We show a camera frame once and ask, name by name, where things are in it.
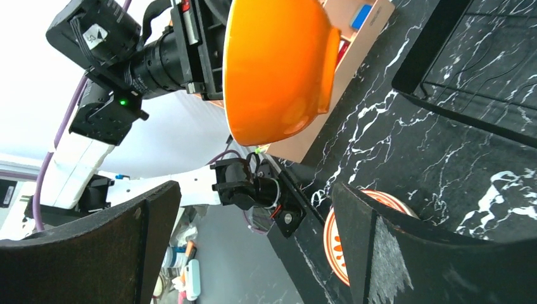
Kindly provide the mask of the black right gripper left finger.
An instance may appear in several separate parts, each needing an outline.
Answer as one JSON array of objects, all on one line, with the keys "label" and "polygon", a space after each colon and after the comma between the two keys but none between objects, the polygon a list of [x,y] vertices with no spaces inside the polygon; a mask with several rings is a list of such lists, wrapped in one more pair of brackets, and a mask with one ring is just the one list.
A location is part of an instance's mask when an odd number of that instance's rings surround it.
[{"label": "black right gripper left finger", "polygon": [[150,303],[181,199],[168,181],[20,241],[1,241],[2,303]]}]

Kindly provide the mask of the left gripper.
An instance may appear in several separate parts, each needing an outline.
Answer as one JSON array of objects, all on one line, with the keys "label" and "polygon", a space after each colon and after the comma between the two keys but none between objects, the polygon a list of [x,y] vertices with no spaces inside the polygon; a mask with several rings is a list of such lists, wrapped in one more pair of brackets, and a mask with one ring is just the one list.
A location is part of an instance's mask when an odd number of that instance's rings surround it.
[{"label": "left gripper", "polygon": [[177,44],[180,87],[205,101],[223,99],[224,40],[229,2],[171,1],[171,24]]}]

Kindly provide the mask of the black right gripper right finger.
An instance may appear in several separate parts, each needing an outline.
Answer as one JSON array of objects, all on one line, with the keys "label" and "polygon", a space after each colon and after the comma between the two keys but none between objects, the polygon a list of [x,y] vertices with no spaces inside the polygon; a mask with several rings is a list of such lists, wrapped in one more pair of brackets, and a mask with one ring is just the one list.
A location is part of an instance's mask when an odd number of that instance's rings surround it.
[{"label": "black right gripper right finger", "polygon": [[536,240],[485,241],[331,191],[354,303],[535,303]]}]

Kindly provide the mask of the orange glossy bowl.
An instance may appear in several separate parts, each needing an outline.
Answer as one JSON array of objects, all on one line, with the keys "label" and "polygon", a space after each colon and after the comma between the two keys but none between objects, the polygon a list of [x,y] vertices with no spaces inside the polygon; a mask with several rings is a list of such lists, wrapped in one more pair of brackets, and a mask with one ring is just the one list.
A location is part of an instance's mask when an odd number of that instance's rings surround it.
[{"label": "orange glossy bowl", "polygon": [[243,146],[287,139],[329,111],[340,31],[318,1],[233,1],[225,114]]}]

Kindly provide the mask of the black wire dish rack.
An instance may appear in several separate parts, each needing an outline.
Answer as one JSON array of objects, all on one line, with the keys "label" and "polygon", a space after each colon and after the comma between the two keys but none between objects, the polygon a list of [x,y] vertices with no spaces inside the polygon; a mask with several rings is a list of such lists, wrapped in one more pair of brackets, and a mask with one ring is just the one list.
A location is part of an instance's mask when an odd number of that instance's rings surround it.
[{"label": "black wire dish rack", "polygon": [[443,117],[536,146],[536,2],[440,1],[393,89]]}]

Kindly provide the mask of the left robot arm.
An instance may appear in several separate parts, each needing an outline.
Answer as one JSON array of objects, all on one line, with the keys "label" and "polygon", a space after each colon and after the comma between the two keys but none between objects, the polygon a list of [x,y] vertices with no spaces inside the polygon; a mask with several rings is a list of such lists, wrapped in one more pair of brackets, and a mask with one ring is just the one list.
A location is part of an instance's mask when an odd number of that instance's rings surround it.
[{"label": "left robot arm", "polygon": [[47,153],[32,198],[44,230],[42,188],[64,132],[118,146],[142,101],[184,90],[203,101],[223,99],[222,52],[229,1],[152,1],[141,23],[116,1],[71,1],[46,32],[50,45],[84,69]]}]

